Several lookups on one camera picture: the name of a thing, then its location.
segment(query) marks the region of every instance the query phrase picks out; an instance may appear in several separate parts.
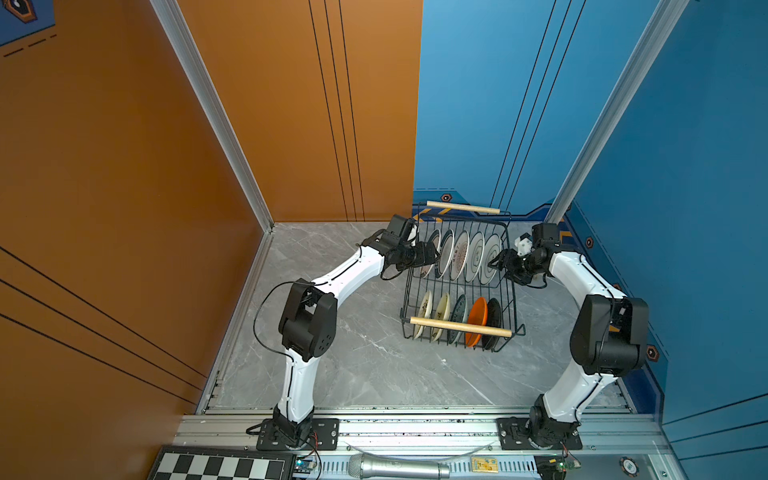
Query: marble floor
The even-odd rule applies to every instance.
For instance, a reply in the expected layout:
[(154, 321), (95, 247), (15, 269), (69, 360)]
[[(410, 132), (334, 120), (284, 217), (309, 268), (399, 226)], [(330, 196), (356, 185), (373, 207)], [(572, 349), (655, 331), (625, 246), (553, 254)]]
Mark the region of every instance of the marble floor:
[[(510, 238), (530, 231), (531, 225), (511, 223)], [(329, 272), (355, 251), (356, 243), (385, 226), (376, 222), (275, 226), (248, 320), (238, 333), (210, 408), (272, 408), (277, 403), (285, 358), (253, 338), (256, 308), (273, 286)], [(527, 335), (513, 338), (499, 353), (404, 339), (399, 313), (405, 286), (405, 274), (389, 282), (369, 280), (339, 308), (336, 339), (320, 360), (316, 406), (527, 408), (557, 382), (570, 360), (568, 339), (578, 308), (556, 280), (543, 290), (517, 288), (518, 318)], [(275, 349), (282, 349), (277, 324), (289, 288), (276, 290), (256, 321), (259, 337)], [(592, 405), (624, 407), (626, 402), (612, 385)]]

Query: chessboard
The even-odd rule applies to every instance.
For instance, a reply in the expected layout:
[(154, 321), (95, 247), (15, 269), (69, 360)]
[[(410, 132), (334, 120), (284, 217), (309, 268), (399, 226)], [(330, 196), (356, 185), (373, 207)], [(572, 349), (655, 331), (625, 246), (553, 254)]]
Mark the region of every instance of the chessboard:
[(296, 456), (201, 447), (164, 446), (148, 480), (290, 480)]

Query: wooden handle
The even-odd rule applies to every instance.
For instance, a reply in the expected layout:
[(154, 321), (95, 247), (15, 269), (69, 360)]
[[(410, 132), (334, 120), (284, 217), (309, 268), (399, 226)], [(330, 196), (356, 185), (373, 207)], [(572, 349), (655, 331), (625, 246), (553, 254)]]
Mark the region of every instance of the wooden handle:
[(477, 212), (479, 214), (499, 214), (502, 212), (498, 208), (475, 207), (473, 205), (461, 204), (444, 204), (443, 202), (433, 202), (431, 200), (427, 202), (427, 207), (451, 208), (453, 210), (464, 210), (467, 212)]
[(460, 332), (481, 333), (482, 335), (496, 335), (511, 337), (512, 331), (507, 329), (498, 329), (494, 326), (470, 325), (468, 323), (449, 322), (447, 320), (425, 319), (418, 316), (411, 317), (411, 323), (414, 325), (434, 326), (439, 329), (458, 330)]

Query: ceramic plate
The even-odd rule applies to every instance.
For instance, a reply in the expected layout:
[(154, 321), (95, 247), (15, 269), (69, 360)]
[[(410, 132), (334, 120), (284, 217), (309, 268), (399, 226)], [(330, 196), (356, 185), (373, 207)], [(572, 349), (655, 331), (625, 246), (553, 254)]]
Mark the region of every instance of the ceramic plate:
[[(469, 316), (469, 305), (467, 304), (467, 298), (462, 294), (456, 300), (456, 305), (451, 312), (451, 321), (458, 323), (467, 323), (467, 317)], [(448, 331), (448, 343), (456, 343), (459, 339), (458, 330)]]
[[(502, 305), (495, 298), (488, 302), (488, 326), (502, 327)], [(481, 344), (483, 350), (493, 350), (498, 342), (496, 335), (483, 335)]]
[[(470, 325), (485, 325), (488, 322), (488, 304), (483, 297), (480, 297), (472, 306), (472, 310), (469, 312), (469, 318), (467, 323)], [(479, 333), (465, 333), (464, 343), (466, 346), (475, 346), (480, 341)]]
[[(435, 245), (435, 250), (437, 250), (437, 253), (440, 254), (440, 230), (435, 230), (432, 232), (432, 235), (429, 236), (428, 242), (432, 242)], [(431, 265), (425, 265), (421, 268), (419, 271), (419, 276), (421, 278), (424, 278), (425, 276), (429, 275), (429, 272), (432, 271), (432, 267), (435, 266), (435, 264)]]
[(448, 229), (440, 244), (440, 258), (435, 267), (435, 276), (437, 278), (442, 278), (445, 275), (445, 271), (451, 265), (451, 258), (453, 258), (453, 230)]
[[(444, 293), (440, 299), (440, 303), (437, 304), (437, 310), (435, 311), (435, 320), (447, 320), (448, 315), (451, 314), (451, 294)], [(432, 333), (429, 335), (429, 341), (434, 342), (442, 335), (442, 329), (432, 328)]]
[(480, 283), (488, 285), (493, 276), (496, 274), (496, 269), (488, 266), (488, 262), (496, 258), (502, 251), (502, 239), (499, 235), (494, 233), (485, 242), (485, 249), (483, 253), (483, 259), (480, 266)]
[(483, 252), (485, 251), (485, 238), (482, 232), (475, 233), (472, 241), (469, 242), (467, 250), (467, 266), (464, 269), (464, 279), (467, 283), (472, 282), (482, 265)]
[[(424, 297), (422, 298), (422, 302), (419, 305), (419, 311), (417, 316), (421, 318), (432, 318), (432, 292), (427, 290), (427, 293), (424, 294)], [(422, 333), (424, 332), (424, 326), (423, 325), (414, 325), (413, 326), (413, 338), (419, 338)]]
[(464, 230), (461, 235), (456, 237), (456, 243), (453, 247), (453, 260), (451, 260), (451, 281), (455, 282), (458, 276), (462, 274), (464, 265), (467, 263), (467, 249), (469, 248), (469, 233)]

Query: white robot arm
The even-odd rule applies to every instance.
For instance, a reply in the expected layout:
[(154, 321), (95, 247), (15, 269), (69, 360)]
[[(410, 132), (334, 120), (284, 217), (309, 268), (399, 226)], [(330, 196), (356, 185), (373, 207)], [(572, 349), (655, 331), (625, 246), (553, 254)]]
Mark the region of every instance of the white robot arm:
[[(284, 445), (300, 448), (311, 433), (317, 366), (336, 335), (338, 307), (390, 265), (402, 272), (437, 260), (434, 246), (415, 238), (415, 221), (395, 215), (387, 229), (365, 239), (336, 269), (311, 283), (299, 279), (292, 285), (279, 327), (287, 355), (283, 394), (271, 420), (271, 431)], [(645, 302), (613, 288), (558, 238), (556, 224), (540, 223), (532, 239), (526, 234), (515, 241), (517, 251), (503, 250), (489, 262), (521, 285), (540, 273), (558, 278), (581, 309), (571, 333), (570, 364), (531, 408), (525, 435), (539, 448), (573, 436), (592, 399), (619, 376), (642, 366), (647, 335)]]

